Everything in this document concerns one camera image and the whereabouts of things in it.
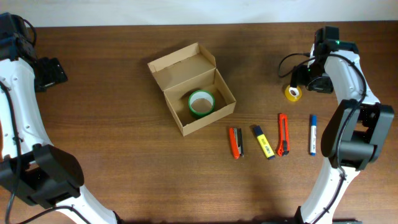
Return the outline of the small yellow tape roll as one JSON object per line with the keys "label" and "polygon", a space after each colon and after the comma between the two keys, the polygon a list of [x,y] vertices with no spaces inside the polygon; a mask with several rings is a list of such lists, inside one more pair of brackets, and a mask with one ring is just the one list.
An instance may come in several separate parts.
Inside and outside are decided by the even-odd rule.
{"label": "small yellow tape roll", "polygon": [[291,102],[296,102],[302,97],[302,90],[299,86],[297,87],[291,87],[288,85],[284,91],[285,97],[291,101]]}

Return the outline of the blue white marker pen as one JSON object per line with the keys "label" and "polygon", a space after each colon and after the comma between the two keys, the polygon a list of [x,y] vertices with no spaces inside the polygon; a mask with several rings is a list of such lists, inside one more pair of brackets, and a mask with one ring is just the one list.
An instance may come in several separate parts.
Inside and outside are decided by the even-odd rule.
{"label": "blue white marker pen", "polygon": [[317,116],[312,114],[310,121],[310,155],[316,156]]}

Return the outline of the green tape roll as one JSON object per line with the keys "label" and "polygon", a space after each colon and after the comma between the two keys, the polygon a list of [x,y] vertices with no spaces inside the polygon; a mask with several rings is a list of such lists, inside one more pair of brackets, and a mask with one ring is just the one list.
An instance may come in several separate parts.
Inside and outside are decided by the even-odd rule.
{"label": "green tape roll", "polygon": [[188,98],[188,107],[193,117],[202,118],[213,112],[215,97],[206,90],[194,91]]}

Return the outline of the brown cardboard box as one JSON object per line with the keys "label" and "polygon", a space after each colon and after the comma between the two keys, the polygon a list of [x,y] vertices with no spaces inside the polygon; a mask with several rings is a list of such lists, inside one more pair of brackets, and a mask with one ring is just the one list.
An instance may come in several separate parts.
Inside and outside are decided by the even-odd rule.
{"label": "brown cardboard box", "polygon": [[[158,58],[148,67],[183,136],[234,112],[236,99],[217,69],[215,57],[201,44]],[[199,119],[188,107],[189,96],[197,90],[209,91],[215,97],[213,112]]]}

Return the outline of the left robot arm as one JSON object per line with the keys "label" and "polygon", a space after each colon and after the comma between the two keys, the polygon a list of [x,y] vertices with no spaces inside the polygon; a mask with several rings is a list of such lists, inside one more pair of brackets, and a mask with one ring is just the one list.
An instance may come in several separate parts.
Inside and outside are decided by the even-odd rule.
{"label": "left robot arm", "polygon": [[1,187],[11,194],[4,221],[19,198],[43,208],[29,222],[58,211],[75,223],[122,223],[86,188],[76,157],[46,133],[35,94],[68,78],[57,58],[37,57],[36,40],[29,21],[1,14]]}

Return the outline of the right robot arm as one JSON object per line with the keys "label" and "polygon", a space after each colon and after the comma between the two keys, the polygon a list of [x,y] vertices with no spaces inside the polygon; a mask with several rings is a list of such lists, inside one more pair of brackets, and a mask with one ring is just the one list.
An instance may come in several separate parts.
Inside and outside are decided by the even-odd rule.
{"label": "right robot arm", "polygon": [[338,107],[322,134],[322,169],[294,221],[332,223],[349,184],[378,159],[394,110],[373,94],[361,71],[357,45],[340,40],[338,28],[318,29],[307,57],[292,69],[286,97],[299,98],[299,87],[304,85],[317,92],[334,92]]}

